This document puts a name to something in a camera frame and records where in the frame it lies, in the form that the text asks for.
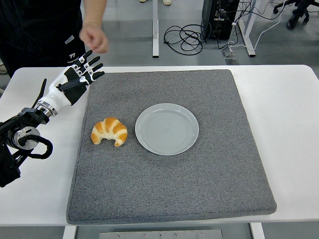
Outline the person's hand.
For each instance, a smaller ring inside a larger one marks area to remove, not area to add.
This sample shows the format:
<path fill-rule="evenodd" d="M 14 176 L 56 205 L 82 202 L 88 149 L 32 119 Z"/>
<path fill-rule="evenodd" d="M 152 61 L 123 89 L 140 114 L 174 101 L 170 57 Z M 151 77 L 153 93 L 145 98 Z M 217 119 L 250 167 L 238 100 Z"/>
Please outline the person's hand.
<path fill-rule="evenodd" d="M 101 24 L 84 22 L 79 37 L 95 53 L 106 53 L 109 50 L 109 42 Z"/>

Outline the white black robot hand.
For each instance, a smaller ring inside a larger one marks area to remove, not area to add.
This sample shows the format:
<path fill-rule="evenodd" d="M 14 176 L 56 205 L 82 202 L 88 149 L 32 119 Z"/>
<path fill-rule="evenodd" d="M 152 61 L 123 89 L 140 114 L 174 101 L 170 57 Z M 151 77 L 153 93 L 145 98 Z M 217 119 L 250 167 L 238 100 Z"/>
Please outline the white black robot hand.
<path fill-rule="evenodd" d="M 89 85 L 105 74 L 100 71 L 102 63 L 97 56 L 88 61 L 93 53 L 88 51 L 71 66 L 66 67 L 51 83 L 48 93 L 36 103 L 36 109 L 44 109 L 51 116 L 56 116 L 64 107 L 74 105 L 86 92 Z"/>

